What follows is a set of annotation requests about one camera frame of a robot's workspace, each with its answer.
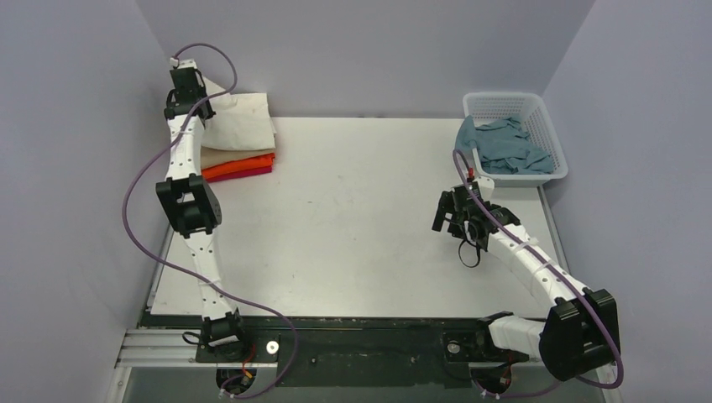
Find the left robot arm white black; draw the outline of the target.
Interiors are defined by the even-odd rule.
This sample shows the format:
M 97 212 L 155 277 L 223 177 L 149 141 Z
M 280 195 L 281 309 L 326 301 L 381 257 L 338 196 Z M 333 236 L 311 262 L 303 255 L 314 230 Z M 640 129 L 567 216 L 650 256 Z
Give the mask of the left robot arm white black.
M 170 130 L 170 159 L 165 179 L 155 185 L 155 191 L 194 264 L 202 304 L 200 345 L 239 361 L 248 355 L 251 340 L 242 329 L 236 302 L 219 291 L 223 284 L 216 230 L 222 222 L 222 211 L 201 173 L 202 136 L 205 123 L 215 112 L 206 99 L 206 84 L 194 60 L 178 63 L 170 76 L 174 88 L 164 109 Z

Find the cream white t shirt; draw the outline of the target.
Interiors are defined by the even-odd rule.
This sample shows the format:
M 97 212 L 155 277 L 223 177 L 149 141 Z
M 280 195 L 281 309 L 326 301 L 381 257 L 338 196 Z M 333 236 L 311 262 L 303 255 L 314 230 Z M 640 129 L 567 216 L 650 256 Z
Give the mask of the cream white t shirt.
M 215 115 L 205 122 L 202 146 L 223 151 L 275 148 L 266 93 L 224 94 L 210 100 Z

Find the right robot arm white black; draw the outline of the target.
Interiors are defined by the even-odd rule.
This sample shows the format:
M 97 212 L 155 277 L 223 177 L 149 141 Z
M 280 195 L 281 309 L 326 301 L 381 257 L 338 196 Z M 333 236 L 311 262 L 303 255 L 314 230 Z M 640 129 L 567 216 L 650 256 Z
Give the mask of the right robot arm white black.
M 471 360 L 495 361 L 508 353 L 527 356 L 543 362 L 559 381 L 620 364 L 615 298 L 574 279 L 537 245 L 512 211 L 483 199 L 478 182 L 442 192 L 432 230 L 447 231 L 476 254 L 495 256 L 547 309 L 544 320 L 509 311 L 480 318 L 462 344 Z

